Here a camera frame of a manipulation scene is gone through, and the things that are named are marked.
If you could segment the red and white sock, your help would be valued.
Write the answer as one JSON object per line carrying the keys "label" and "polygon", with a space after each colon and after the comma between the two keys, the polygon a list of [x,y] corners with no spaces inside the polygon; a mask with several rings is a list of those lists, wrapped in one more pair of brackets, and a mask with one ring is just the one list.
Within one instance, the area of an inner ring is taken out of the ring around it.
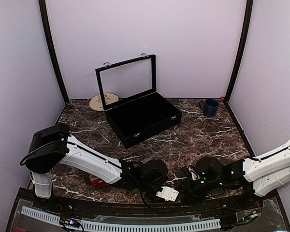
{"label": "red and white sock", "polygon": [[102,179],[100,179],[96,176],[90,176],[89,179],[90,179],[91,183],[95,186],[99,186],[99,187],[110,186],[110,184],[104,182]]}

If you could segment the black compartment display box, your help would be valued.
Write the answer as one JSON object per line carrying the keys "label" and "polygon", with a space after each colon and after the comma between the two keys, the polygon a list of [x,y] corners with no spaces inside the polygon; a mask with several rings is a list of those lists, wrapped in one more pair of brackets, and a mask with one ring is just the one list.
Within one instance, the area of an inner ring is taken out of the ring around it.
{"label": "black compartment display box", "polygon": [[181,122],[181,111],[157,92],[156,55],[105,62],[95,72],[107,122],[125,148]]}

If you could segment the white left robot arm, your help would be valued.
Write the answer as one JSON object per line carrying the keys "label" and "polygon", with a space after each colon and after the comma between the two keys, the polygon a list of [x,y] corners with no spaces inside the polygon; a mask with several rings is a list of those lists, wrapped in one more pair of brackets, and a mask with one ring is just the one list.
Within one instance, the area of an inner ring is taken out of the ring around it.
{"label": "white left robot arm", "polygon": [[48,211],[58,207],[51,184],[51,171],[58,163],[91,174],[107,185],[139,189],[167,202],[175,202],[180,195],[166,184],[168,168],[163,161],[134,162],[108,157],[71,135],[67,124],[58,123],[34,133],[28,154],[20,161],[21,166],[29,169],[35,194]]}

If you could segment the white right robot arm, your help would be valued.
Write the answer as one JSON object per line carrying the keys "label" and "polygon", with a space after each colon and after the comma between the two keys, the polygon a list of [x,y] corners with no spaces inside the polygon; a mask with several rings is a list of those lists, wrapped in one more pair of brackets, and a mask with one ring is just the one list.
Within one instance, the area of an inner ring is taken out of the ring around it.
{"label": "white right robot arm", "polygon": [[290,181],[290,139],[278,148],[257,157],[239,159],[228,165],[215,157],[204,157],[186,168],[182,185],[185,199],[204,199],[215,189],[243,189],[237,206],[247,210],[270,191]]}

